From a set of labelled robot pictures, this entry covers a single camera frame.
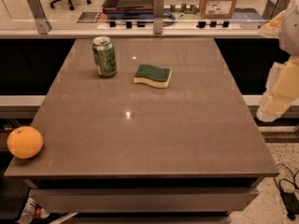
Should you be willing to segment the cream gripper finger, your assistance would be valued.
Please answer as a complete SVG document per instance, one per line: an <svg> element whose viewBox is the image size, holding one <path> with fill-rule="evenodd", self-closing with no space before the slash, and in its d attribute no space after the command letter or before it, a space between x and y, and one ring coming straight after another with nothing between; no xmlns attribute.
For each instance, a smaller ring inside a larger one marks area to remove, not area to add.
<svg viewBox="0 0 299 224"><path fill-rule="evenodd" d="M258 34L267 38L279 39L282 37L285 13L285 10L279 12L273 19L262 25L258 30Z"/></svg>
<svg viewBox="0 0 299 224"><path fill-rule="evenodd" d="M299 57L291 56L285 63L273 63L266 81L256 116L272 122L280 118L299 98Z"/></svg>

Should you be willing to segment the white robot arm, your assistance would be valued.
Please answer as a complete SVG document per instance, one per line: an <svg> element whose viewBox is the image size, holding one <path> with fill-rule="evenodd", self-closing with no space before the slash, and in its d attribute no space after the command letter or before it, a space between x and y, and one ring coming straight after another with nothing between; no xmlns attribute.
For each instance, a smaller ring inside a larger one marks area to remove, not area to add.
<svg viewBox="0 0 299 224"><path fill-rule="evenodd" d="M272 122L299 98L299 0L291 0L287 9L263 25L258 34L277 38L279 47L290 54L287 62L274 62L270 68L256 113L258 120Z"/></svg>

